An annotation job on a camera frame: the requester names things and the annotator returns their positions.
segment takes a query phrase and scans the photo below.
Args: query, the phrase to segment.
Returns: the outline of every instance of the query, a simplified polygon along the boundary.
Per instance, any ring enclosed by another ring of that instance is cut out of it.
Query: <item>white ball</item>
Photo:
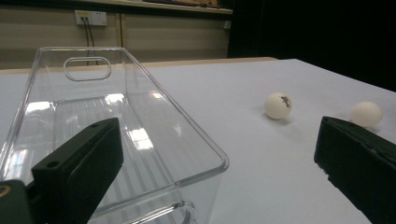
[[[291,111],[291,100],[285,93],[272,93],[265,99],[264,111],[271,119],[283,119]]]
[[[373,127],[382,117],[381,107],[373,102],[360,102],[353,105],[350,112],[350,120],[363,128]]]

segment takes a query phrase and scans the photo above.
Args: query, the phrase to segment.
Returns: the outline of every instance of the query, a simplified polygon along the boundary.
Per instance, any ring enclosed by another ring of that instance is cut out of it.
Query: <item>wall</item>
[[[97,47],[124,43],[141,62],[213,59],[227,57],[229,34],[223,25],[216,20],[107,13],[107,26],[92,26],[92,35]],[[74,10],[0,8],[0,69],[30,68],[38,48],[72,46],[87,46]]]

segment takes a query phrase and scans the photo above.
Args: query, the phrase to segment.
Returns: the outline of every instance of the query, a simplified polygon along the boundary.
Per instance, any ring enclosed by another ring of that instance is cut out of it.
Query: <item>screw hole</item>
[[[54,168],[55,166],[57,166],[59,164],[58,161],[52,161],[50,163],[47,164],[48,168]]]

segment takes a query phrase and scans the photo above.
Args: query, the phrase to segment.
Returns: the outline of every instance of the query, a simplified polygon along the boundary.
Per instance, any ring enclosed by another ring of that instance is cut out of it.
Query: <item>white table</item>
[[[369,131],[396,143],[396,92],[298,60],[148,70],[230,158],[210,223],[370,223],[314,163],[318,128],[323,116],[349,120],[354,104],[373,101],[384,118]],[[27,75],[0,78],[3,143]],[[263,113],[275,91],[292,100],[286,119]]]

